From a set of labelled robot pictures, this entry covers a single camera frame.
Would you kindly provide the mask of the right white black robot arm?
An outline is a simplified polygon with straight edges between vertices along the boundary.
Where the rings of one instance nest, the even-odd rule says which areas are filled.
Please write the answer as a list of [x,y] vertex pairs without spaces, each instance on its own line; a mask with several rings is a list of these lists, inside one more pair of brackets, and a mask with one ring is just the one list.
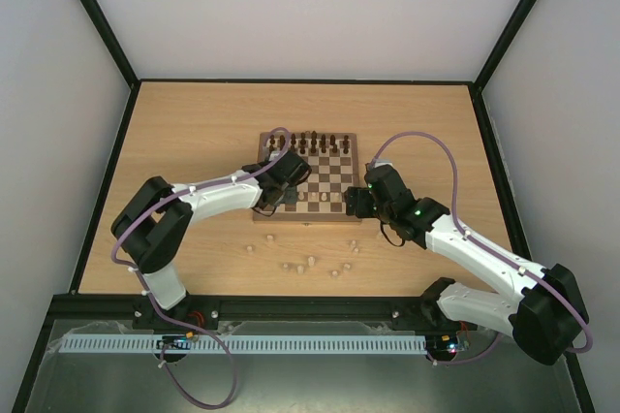
[[[593,345],[589,317],[574,274],[561,265],[547,268],[521,258],[462,225],[446,206],[417,198],[390,164],[369,170],[365,186],[344,194],[346,213],[375,218],[402,242],[442,255],[490,286],[470,289],[446,280],[438,295],[424,301],[431,326],[463,321],[511,337],[530,358],[554,364],[564,353]],[[585,336],[580,348],[574,340]]]

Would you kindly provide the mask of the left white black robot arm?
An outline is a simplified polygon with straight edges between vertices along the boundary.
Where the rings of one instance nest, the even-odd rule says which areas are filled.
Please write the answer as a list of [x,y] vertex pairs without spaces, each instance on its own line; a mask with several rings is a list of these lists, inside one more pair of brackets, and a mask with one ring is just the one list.
[[310,174],[310,165],[287,151],[199,183],[151,177],[112,222],[111,259],[128,266],[159,307],[170,310],[187,297],[173,259],[188,228],[234,210],[274,209]]

